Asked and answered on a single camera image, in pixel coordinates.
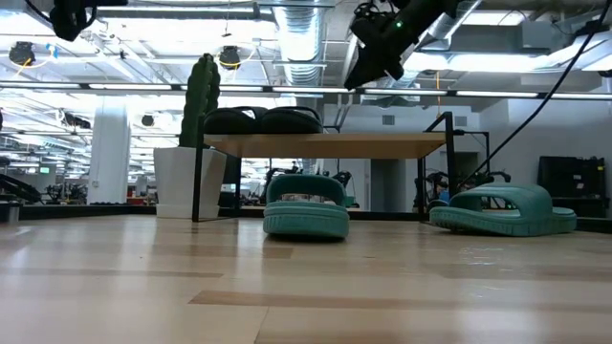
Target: cactus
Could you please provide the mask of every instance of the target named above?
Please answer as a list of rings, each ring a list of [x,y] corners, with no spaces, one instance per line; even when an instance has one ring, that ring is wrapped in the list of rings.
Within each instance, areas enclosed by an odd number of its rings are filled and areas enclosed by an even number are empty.
[[[187,81],[185,109],[181,123],[179,146],[195,148],[198,118],[205,116],[219,105],[221,76],[211,54],[204,54],[193,66]]]

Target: potted plant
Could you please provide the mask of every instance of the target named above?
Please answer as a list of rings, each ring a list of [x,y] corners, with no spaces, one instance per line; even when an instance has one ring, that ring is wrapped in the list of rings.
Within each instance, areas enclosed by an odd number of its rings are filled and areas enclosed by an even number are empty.
[[[179,146],[153,151],[158,217],[191,218],[198,118],[217,108],[220,83],[221,77],[212,55],[204,54],[193,66],[187,82]],[[205,149],[202,156],[200,217],[216,218],[226,156],[209,149]]]

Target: desk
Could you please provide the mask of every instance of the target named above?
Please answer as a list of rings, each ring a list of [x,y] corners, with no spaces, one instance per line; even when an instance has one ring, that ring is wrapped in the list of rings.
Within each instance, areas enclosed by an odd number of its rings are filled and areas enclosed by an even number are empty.
[[[204,118],[198,121],[195,157],[193,208],[191,221],[199,222],[202,151],[204,145],[238,158],[327,158],[327,159],[417,159],[419,180],[425,179],[425,157],[447,145],[448,184],[453,195],[455,150],[453,116],[445,112],[423,133],[406,134],[308,134],[308,135],[204,135]],[[445,131],[433,133],[439,124]],[[236,181],[236,200],[240,198],[240,179]],[[417,190],[419,216],[425,218],[425,182]]]
[[[204,142],[239,158],[419,159],[442,146],[444,133],[206,135]]]

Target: black metal table leg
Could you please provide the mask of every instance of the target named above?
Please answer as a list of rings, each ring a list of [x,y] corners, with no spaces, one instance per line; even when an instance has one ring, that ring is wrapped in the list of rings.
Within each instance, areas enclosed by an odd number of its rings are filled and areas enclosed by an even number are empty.
[[[457,166],[455,165],[455,135],[452,112],[445,112],[442,116],[445,118],[445,136],[447,140],[448,194],[452,197],[457,194]]]
[[[202,153],[204,152],[204,116],[198,118],[195,146],[195,170],[193,171],[193,200],[191,222],[200,222],[200,188],[202,187]]]
[[[485,147],[487,148],[487,173],[491,173],[491,162],[489,161],[489,156],[491,155],[491,135],[485,132],[483,133],[485,136]]]
[[[233,209],[236,211],[236,216],[240,213],[240,182],[242,181],[242,159],[238,159],[238,176],[236,177],[236,189],[234,190]]]
[[[417,160],[417,207],[419,221],[425,220],[425,158]]]

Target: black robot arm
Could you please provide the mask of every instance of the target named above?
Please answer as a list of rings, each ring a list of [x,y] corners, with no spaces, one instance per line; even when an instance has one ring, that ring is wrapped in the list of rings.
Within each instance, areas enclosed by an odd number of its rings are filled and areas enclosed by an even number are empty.
[[[457,15],[457,4],[462,0],[392,0],[401,10],[372,11],[372,4],[361,4],[355,10],[351,31],[363,43],[353,70],[346,78],[348,90],[360,87],[385,75],[396,80],[404,75],[401,55],[421,34],[442,15]]]

